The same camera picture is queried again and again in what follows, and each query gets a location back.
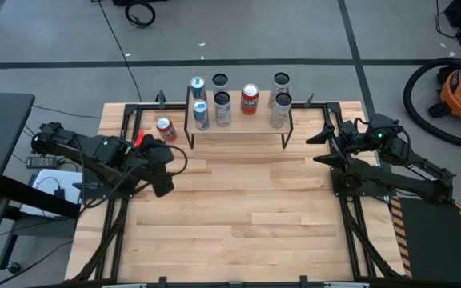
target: orange vacuum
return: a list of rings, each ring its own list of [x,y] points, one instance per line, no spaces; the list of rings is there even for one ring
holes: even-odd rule
[[[441,102],[430,107],[428,112],[434,118],[440,118],[448,114],[453,114],[461,118],[461,59],[440,58],[417,69],[405,85],[403,103],[412,120],[423,129],[444,141],[461,146],[461,138],[444,132],[427,122],[418,114],[412,104],[412,89],[415,82],[423,74],[437,66],[444,66],[437,75],[437,79],[443,84],[442,91],[440,92]]]

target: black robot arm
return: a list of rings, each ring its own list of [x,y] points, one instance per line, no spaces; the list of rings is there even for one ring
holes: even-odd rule
[[[364,123],[368,125],[367,130],[365,133],[359,133],[357,121],[355,123],[344,122],[339,127],[337,137],[332,129],[328,129],[333,126],[326,124],[323,133],[307,140],[307,143],[321,143],[328,139],[334,147],[333,153],[315,157],[314,160],[340,169],[343,172],[346,186],[351,190],[360,187],[364,182],[371,181],[389,190],[400,189],[415,193],[429,202],[452,201],[454,175],[417,155],[411,149],[410,137],[397,121],[376,114],[370,122]],[[398,136],[400,133],[407,136],[408,143]],[[379,157],[384,162],[404,166],[421,176],[423,180],[394,174],[351,157],[352,154],[374,150],[379,152]]]
[[[144,180],[152,184],[158,197],[174,189],[165,166],[174,156],[163,141],[150,134],[132,145],[114,136],[76,134],[57,122],[42,124],[40,130],[31,142],[34,153],[69,158],[95,173],[105,185],[133,190]]]

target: red soda can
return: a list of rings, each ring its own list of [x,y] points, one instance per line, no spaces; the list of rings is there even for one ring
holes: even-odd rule
[[[177,138],[177,132],[175,132],[174,124],[172,124],[172,121],[168,117],[160,117],[156,127],[158,127],[158,131],[163,140],[173,142]]]
[[[254,84],[246,84],[241,91],[241,112],[252,115],[259,103],[259,88]]]

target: can lid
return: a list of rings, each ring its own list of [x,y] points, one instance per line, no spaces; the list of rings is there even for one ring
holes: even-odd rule
[[[289,76],[283,72],[280,72],[273,77],[273,81],[279,85],[286,85],[289,83]]]
[[[231,100],[231,96],[227,92],[218,92],[214,96],[214,102],[218,105],[225,105]]]
[[[259,92],[259,88],[254,84],[246,84],[243,87],[243,93],[246,96],[255,96]]]
[[[288,106],[291,104],[291,96],[288,93],[279,93],[277,94],[276,102],[280,106]]]
[[[195,103],[193,103],[193,110],[196,112],[203,112],[207,108],[207,102],[204,100],[197,100]]]
[[[167,117],[161,117],[158,119],[158,128],[159,129],[166,129],[170,125],[170,119]]]
[[[229,79],[227,78],[227,76],[222,73],[218,73],[213,77],[213,83],[216,86],[224,86],[225,84],[227,84],[228,80]]]
[[[204,86],[204,78],[202,77],[193,77],[191,79],[191,86],[194,88],[200,88]]]

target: gray floor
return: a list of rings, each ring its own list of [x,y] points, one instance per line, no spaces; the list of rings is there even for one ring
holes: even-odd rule
[[[450,0],[441,0],[443,9]],[[435,32],[435,0],[344,0],[361,59],[431,59],[461,57],[458,43]],[[351,59],[339,2],[335,0],[170,0],[155,2],[156,23],[150,29],[130,26],[123,10],[109,0],[103,5],[128,60],[210,59]],[[445,18],[443,30],[452,32]],[[89,0],[6,0],[0,10],[0,62],[122,61],[98,4]],[[230,77],[230,88],[253,82],[269,90],[274,73],[291,76],[296,100],[310,93],[315,100],[363,100],[352,62],[349,65],[144,66],[132,71],[144,101],[162,89],[169,101],[182,101],[194,75]],[[403,87],[417,66],[364,66],[378,113],[398,118],[417,152],[457,174],[455,198],[461,202],[461,148],[433,138],[414,125],[402,103]],[[418,106],[436,100],[430,75],[415,88]],[[135,102],[138,96],[126,68],[14,68],[0,70],[0,92],[34,94],[36,104],[78,114],[100,115],[105,102]],[[59,121],[82,134],[94,134],[98,121],[33,109],[29,126]],[[461,134],[461,121],[437,125]],[[15,153],[25,158],[30,139],[23,135]],[[406,173],[394,168],[394,171]],[[26,170],[14,158],[6,174],[26,182]],[[4,222],[1,231],[8,229]],[[0,237],[0,250],[4,243]],[[23,238],[12,256],[31,264],[68,239]],[[69,247],[4,287],[37,286],[63,280]],[[0,271],[0,279],[8,277]]]

